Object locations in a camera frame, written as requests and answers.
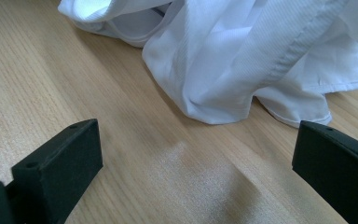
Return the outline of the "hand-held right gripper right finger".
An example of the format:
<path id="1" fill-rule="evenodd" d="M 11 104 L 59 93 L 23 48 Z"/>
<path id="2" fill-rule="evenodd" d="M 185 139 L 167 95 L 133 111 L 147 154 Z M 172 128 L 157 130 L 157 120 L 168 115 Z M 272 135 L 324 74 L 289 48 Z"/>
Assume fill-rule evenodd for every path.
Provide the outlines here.
<path id="1" fill-rule="evenodd" d="M 292 167 L 349 224 L 358 224 L 357 140 L 331 127 L 303 120 Z"/>

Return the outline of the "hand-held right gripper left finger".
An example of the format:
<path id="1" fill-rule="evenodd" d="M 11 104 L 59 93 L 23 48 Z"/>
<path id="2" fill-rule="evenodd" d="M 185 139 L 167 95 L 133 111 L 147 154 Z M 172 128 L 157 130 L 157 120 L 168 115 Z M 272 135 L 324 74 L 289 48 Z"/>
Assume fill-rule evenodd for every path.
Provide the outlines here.
<path id="1" fill-rule="evenodd" d="M 72 124 L 12 167 L 20 224 L 63 224 L 103 168 L 97 119 Z"/>

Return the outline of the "white shirt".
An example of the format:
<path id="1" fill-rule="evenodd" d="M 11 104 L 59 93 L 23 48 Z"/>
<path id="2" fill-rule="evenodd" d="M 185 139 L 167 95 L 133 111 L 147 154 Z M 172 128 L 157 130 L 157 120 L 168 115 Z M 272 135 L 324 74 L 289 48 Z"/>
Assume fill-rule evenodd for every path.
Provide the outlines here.
<path id="1" fill-rule="evenodd" d="M 297 126 L 331 120 L 326 97 L 358 90 L 358 0 L 61 0 L 79 29 L 143 53 L 192 119 L 245 119 L 258 100 Z"/>

